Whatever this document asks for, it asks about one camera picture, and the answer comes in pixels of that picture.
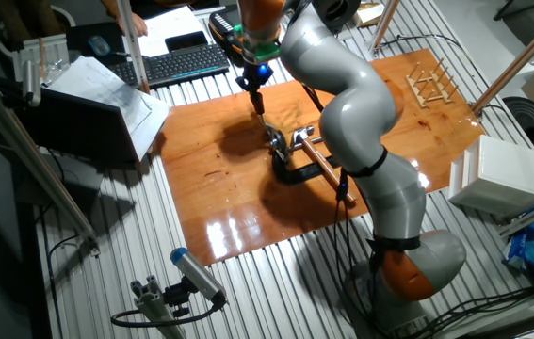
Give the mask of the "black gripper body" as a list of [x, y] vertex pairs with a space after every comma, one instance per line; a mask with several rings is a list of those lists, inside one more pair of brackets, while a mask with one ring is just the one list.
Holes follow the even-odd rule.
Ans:
[[273, 70], [266, 64], [244, 64], [244, 71], [235, 80], [238, 86], [247, 92], [256, 92], [273, 75]]

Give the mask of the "person's hand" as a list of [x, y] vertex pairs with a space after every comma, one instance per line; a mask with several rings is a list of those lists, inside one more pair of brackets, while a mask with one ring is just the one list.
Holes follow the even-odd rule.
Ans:
[[[148, 35], [148, 28], [145, 24], [145, 21], [139, 17], [136, 13], [132, 13], [132, 19], [135, 27], [135, 31], [138, 36], [147, 36]], [[122, 19], [118, 18], [116, 20], [117, 25], [119, 26], [121, 32], [124, 32]]]

